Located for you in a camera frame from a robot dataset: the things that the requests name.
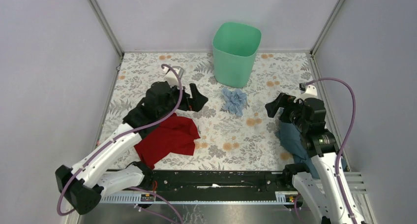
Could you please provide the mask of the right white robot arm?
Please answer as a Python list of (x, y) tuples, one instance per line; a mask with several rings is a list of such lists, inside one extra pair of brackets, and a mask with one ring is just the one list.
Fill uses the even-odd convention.
[(310, 170), (304, 163), (286, 165), (283, 170), (284, 188), (297, 190), (312, 211), (318, 224), (363, 224), (360, 213), (350, 192), (343, 167), (338, 157), (334, 135), (326, 128), (324, 102), (315, 95), (303, 93), (299, 98), (280, 93), (265, 105), (267, 114), (273, 118), (279, 109), (279, 120), (296, 127), (301, 143), (307, 150), (317, 170), (322, 188), (314, 183)]

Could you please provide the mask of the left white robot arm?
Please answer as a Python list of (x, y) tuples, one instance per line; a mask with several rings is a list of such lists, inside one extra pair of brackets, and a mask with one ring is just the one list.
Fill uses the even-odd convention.
[(130, 148), (155, 130), (176, 110), (199, 112), (208, 102), (194, 83), (172, 86), (168, 82), (155, 82), (146, 91), (136, 107), (123, 118), (116, 130), (95, 150), (71, 167), (61, 165), (56, 171), (60, 192), (57, 212), (63, 200), (80, 215), (94, 209), (101, 198), (131, 187), (147, 190), (153, 183), (153, 172), (142, 161), (134, 161), (125, 169), (107, 173), (110, 165)]

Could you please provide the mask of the light blue plastic trash bag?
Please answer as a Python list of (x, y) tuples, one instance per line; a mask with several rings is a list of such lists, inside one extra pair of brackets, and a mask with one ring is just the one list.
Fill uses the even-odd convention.
[(222, 110), (228, 111), (239, 117), (243, 116), (243, 109), (247, 104), (247, 94), (240, 89), (230, 91), (227, 88), (223, 88), (221, 92), (224, 99)]

